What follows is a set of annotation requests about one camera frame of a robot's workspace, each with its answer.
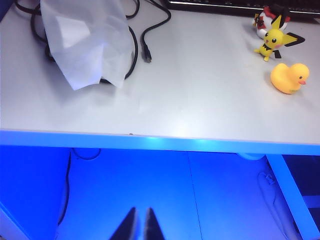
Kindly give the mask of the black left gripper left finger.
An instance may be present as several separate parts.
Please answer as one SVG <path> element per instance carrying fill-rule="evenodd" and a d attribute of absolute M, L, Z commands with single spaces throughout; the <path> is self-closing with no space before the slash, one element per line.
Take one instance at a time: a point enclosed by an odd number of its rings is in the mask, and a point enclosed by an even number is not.
<path fill-rule="evenodd" d="M 132 207 L 116 228 L 110 240 L 135 240 L 137 238 L 137 209 Z"/>

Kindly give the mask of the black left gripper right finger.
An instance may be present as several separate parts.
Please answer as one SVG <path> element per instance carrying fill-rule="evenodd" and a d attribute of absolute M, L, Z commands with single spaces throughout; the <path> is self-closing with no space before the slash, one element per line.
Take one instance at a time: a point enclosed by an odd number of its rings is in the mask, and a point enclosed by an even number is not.
<path fill-rule="evenodd" d="M 149 207 L 145 218 L 145 239 L 146 240 L 165 240 L 164 234 L 157 220 L 154 210 Z"/>

